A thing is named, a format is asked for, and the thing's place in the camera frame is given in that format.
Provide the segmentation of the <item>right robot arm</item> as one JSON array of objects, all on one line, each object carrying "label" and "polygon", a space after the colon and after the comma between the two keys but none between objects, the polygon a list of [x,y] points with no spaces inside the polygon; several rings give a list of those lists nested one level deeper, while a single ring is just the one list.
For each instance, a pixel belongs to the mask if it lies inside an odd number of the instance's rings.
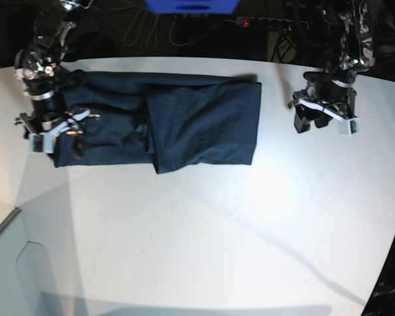
[{"label": "right robot arm", "polygon": [[32,42],[16,55],[14,75],[33,111],[19,114],[14,124],[23,126],[32,153],[54,154],[59,137],[66,134],[72,137],[74,156],[84,156],[83,122],[94,115],[88,109],[67,108],[62,94],[66,70],[61,63],[68,51],[69,32],[80,13],[92,5],[92,1],[52,1],[34,23]]}]

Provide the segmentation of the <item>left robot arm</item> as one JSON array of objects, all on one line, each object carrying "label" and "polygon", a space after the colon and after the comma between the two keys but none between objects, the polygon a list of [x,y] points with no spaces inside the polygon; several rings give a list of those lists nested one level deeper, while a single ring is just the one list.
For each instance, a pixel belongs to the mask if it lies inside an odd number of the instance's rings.
[{"label": "left robot arm", "polygon": [[309,131],[311,123],[323,128],[332,120],[341,136],[359,133],[354,83],[358,74],[375,65],[373,7],[371,1],[323,1],[322,17],[337,33],[336,42],[327,51],[324,69],[305,72],[306,87],[294,92],[288,104],[295,110],[297,133]]}]

